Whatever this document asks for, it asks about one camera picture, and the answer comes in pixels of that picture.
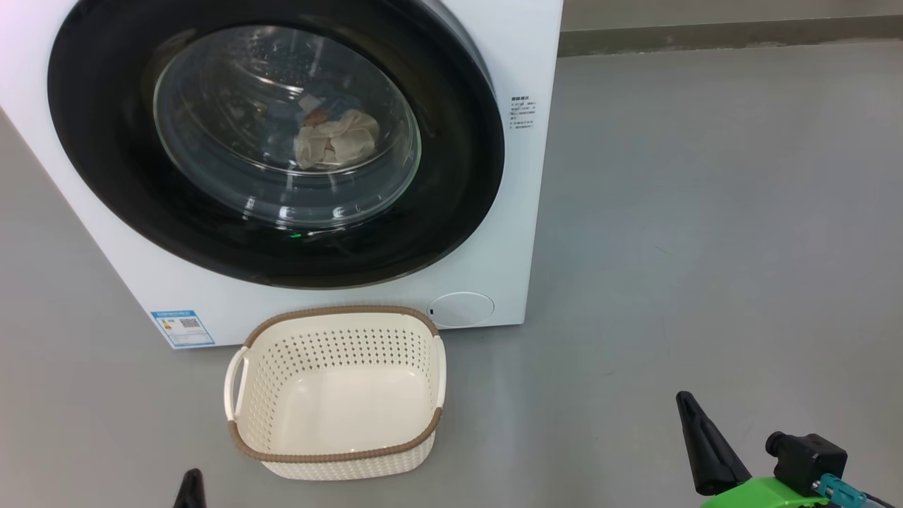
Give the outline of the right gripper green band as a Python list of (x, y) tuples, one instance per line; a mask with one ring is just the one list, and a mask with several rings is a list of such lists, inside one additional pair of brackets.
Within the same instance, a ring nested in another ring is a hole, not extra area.
[(703, 507), (833, 507), (813, 489), (819, 476), (754, 477), (687, 390), (675, 395), (693, 483)]

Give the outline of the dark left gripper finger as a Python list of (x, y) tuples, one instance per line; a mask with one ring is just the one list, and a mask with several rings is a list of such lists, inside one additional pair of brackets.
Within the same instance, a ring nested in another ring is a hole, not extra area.
[(183, 475), (173, 508), (206, 508), (207, 501), (201, 470), (193, 468)]

